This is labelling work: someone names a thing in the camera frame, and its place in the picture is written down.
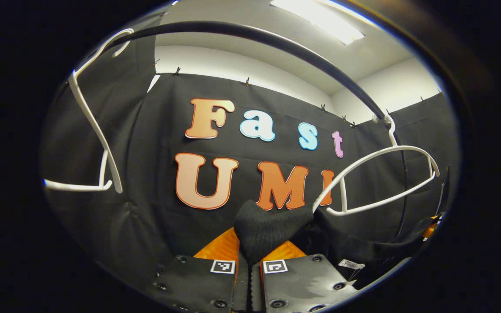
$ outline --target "black cloth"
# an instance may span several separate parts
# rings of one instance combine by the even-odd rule
[[[324,254],[346,279],[357,280],[353,285],[356,289],[378,279],[404,258],[414,256],[423,244],[423,233],[435,222],[431,217],[423,218],[395,239],[377,242],[351,236],[332,227],[328,219],[325,213],[318,212],[314,215],[314,222],[305,226],[291,241],[306,254]],[[339,266],[344,259],[364,264],[364,268],[354,270]]]
[[[253,265],[312,219],[312,204],[272,216],[254,201],[248,200],[235,216],[233,228],[239,238],[239,249]]]

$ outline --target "black curved rod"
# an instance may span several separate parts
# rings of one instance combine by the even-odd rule
[[[304,47],[301,44],[298,44],[288,38],[274,34],[272,32],[269,32],[268,30],[261,30],[260,28],[252,26],[208,20],[163,24],[159,26],[149,27],[144,30],[138,30],[132,34],[118,38],[111,42],[103,52],[117,46],[118,44],[122,44],[130,40],[157,34],[179,32],[217,33],[225,34],[228,36],[236,36],[260,42],[270,47],[274,47],[287,52],[309,63],[322,72],[330,75],[330,77],[344,85],[344,87],[349,89],[356,97],[358,97],[360,101],[362,101],[370,109],[370,111],[372,111],[376,115],[376,117],[378,117],[378,119],[384,119],[384,113],[382,112],[380,107],[378,107],[378,105],[374,103],[374,100],[370,98],[369,95],[367,95],[367,93],[362,88],[360,88],[359,85],[357,85],[357,83],[355,83],[350,77],[348,77],[348,75],[343,73],[330,61],[324,59],[322,56],[318,55],[316,52],[310,50],[309,48]]]

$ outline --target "pink letter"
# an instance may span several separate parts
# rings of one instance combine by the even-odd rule
[[[332,133],[332,138],[334,139],[334,147],[336,148],[336,155],[338,156],[338,158],[343,158],[344,152],[341,150],[341,143],[344,142],[344,140],[340,137],[340,132],[336,131]]]

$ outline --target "white ceiling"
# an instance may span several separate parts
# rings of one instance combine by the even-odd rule
[[[217,20],[262,28],[311,49],[355,81],[412,58],[412,54],[395,38],[340,10],[326,6],[359,29],[364,38],[344,45],[306,20],[270,6],[270,2],[271,0],[179,0],[163,16],[161,24],[187,20]],[[344,89],[336,80],[297,57],[239,37],[210,33],[173,33],[159,35],[156,44],[229,51],[285,70],[330,96]]]

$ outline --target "light blue letter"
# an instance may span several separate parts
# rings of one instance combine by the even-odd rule
[[[276,134],[272,129],[274,122],[270,115],[262,111],[251,110],[246,111],[243,116],[247,119],[239,126],[243,135],[250,138],[260,138],[264,141],[274,140]]]
[[[318,136],[318,130],[316,130],[314,125],[310,125],[309,123],[300,123],[298,130],[302,136],[299,137],[299,144],[301,145],[301,148],[314,150],[318,147],[318,139],[316,139],[316,136]]]

